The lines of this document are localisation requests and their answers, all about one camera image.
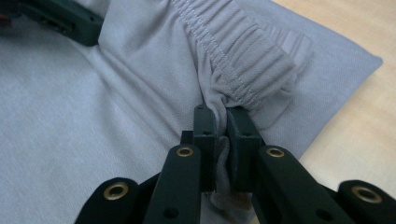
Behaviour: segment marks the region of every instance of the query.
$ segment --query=wooden table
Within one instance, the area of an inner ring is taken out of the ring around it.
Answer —
[[[384,61],[324,127],[300,162],[331,189],[344,180],[360,179],[396,198],[396,2],[275,2],[346,36]]]

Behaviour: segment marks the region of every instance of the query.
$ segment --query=metal grommet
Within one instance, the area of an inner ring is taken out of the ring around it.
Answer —
[[[109,186],[103,195],[107,200],[114,201],[125,196],[125,194],[128,193],[128,190],[128,185],[124,182],[117,182]]]
[[[285,156],[285,153],[282,150],[274,148],[274,147],[267,149],[267,154],[272,157],[277,157],[277,158]]]
[[[382,197],[371,189],[362,186],[352,187],[352,193],[367,203],[381,203]]]
[[[179,157],[189,157],[190,155],[192,155],[194,153],[194,151],[189,148],[189,147],[181,147],[176,151],[176,154]]]

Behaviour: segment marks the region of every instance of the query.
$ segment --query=fabric fold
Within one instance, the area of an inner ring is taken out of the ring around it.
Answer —
[[[96,47],[26,18],[0,29],[1,223],[73,223],[100,183],[160,172],[203,101],[222,133],[226,107],[241,105],[267,143],[299,157],[380,65],[270,1],[78,2],[106,16]],[[221,137],[202,223],[253,216],[228,184],[228,150]]]

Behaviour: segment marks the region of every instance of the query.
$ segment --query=black plastic bracket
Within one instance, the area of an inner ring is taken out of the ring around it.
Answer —
[[[353,223],[328,192],[285,148],[262,147],[256,164],[260,184],[256,185],[254,191],[254,205],[259,206],[255,207],[256,211],[263,212],[260,215],[264,216],[258,216],[261,223],[269,220],[280,223],[280,217],[282,223]],[[274,205],[278,217],[265,211],[265,208]]]
[[[82,207],[76,224],[128,223],[138,194],[137,184],[130,179],[114,178],[100,185]]]
[[[212,110],[206,105],[196,106],[193,125],[192,144],[201,150],[202,155],[201,191],[213,191],[216,188],[218,129]]]
[[[396,201],[384,190],[361,180],[341,183],[335,200],[357,223],[395,223]]]
[[[200,162],[195,146],[179,145],[169,151],[143,223],[199,223]]]
[[[21,14],[85,46],[98,43],[103,19],[71,0],[1,0],[0,16],[14,19]]]
[[[227,160],[230,184],[236,191],[251,192],[256,174],[254,160],[265,143],[246,109],[227,109],[227,135],[231,143]]]

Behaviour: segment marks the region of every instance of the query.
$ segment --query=seam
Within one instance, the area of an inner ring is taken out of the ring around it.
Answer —
[[[252,99],[256,99],[257,96],[255,94],[253,94],[253,92],[251,91],[251,89],[246,86],[246,84],[244,83],[244,81],[242,80],[242,78],[240,76],[238,76],[234,69],[233,66],[231,65],[231,60],[229,59],[229,57],[224,53],[224,50],[221,48],[221,46],[219,45],[219,43],[216,41],[216,39],[213,37],[213,35],[209,32],[209,30],[207,29],[207,27],[205,26],[203,20],[201,19],[201,17],[199,15],[197,15],[196,11],[194,8],[192,8],[191,6],[191,2],[189,0],[185,1],[185,4],[187,4],[188,9],[192,12],[193,16],[197,19],[199,26],[201,26],[201,28],[204,30],[203,32],[203,38],[201,38],[200,36],[198,36],[196,30],[199,28],[195,28],[192,24],[191,24],[191,19],[187,18],[187,15],[184,14],[181,9],[180,9],[180,4],[177,2],[177,0],[172,0],[173,4],[176,6],[177,11],[179,13],[179,15],[184,19],[184,21],[190,26],[192,33],[194,34],[195,38],[197,39],[197,42],[199,45],[201,45],[202,48],[204,48],[204,50],[206,51],[206,53],[209,55],[209,58],[211,59],[211,62],[216,66],[217,69],[220,70],[220,77],[223,77],[223,75],[225,74],[231,74],[232,77],[234,77],[232,80],[238,80],[239,83],[245,87],[245,89],[247,90],[247,94],[249,94],[251,96]],[[208,44],[207,46],[204,44],[204,38],[205,36],[207,36],[208,38]],[[215,57],[213,56],[213,53],[211,53],[211,51],[209,50],[208,47],[212,47],[214,52],[219,52],[220,57],[219,57],[219,63],[216,63]],[[224,68],[222,68],[219,64],[221,63],[221,61],[225,61],[224,63],[222,63],[222,67],[225,67],[225,69],[229,70],[229,72],[225,72]],[[228,86],[228,89],[232,92],[233,97],[236,98],[238,100],[239,103],[242,104],[242,99],[241,97],[237,96],[235,94],[236,88],[235,89],[231,89]]]

